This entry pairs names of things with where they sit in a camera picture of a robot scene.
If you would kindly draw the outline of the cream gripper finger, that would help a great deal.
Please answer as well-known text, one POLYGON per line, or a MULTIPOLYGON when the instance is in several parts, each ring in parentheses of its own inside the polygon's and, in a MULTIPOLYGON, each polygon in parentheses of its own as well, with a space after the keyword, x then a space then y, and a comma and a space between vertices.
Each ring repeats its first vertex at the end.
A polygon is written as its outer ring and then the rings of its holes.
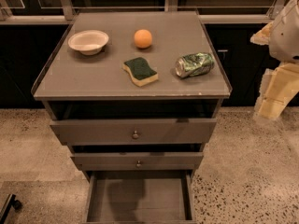
POLYGON ((266 69, 262 77, 255 112, 260 117, 275 120, 298 92, 298 63, 280 63, 275 70, 266 69))
POLYGON ((267 23, 260 31, 255 33, 251 38, 250 42, 256 45, 268 45, 270 40, 270 35, 273 27, 273 22, 267 23))

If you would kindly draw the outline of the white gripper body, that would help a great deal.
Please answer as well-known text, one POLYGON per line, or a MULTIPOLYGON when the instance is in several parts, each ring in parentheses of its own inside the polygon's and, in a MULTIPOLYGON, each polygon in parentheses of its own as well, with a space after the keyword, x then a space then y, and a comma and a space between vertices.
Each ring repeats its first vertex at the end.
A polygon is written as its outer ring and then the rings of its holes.
POLYGON ((270 29, 269 51, 281 62, 299 63, 299 0, 290 0, 276 16, 270 29))

